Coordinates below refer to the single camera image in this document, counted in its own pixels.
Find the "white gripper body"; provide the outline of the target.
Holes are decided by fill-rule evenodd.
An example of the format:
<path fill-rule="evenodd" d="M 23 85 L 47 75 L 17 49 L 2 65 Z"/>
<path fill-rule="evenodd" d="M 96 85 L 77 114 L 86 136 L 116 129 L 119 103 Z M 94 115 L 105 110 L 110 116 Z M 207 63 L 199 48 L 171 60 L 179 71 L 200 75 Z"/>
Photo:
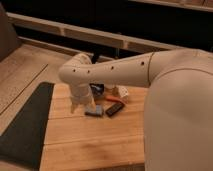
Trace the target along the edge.
<path fill-rule="evenodd" d="M 92 90 L 88 84 L 82 85 L 70 85 L 70 100 L 71 100 L 71 112 L 74 112 L 79 105 L 84 107 L 95 108 Z"/>

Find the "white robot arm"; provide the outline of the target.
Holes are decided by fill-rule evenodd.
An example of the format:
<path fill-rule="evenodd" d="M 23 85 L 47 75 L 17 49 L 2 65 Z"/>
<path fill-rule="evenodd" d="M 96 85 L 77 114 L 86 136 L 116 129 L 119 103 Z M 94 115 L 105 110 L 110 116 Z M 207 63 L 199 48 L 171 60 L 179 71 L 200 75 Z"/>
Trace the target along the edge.
<path fill-rule="evenodd" d="M 213 53 L 176 49 L 93 64 L 85 54 L 59 69 L 72 106 L 92 102 L 91 83 L 146 87 L 146 171 L 213 171 Z"/>

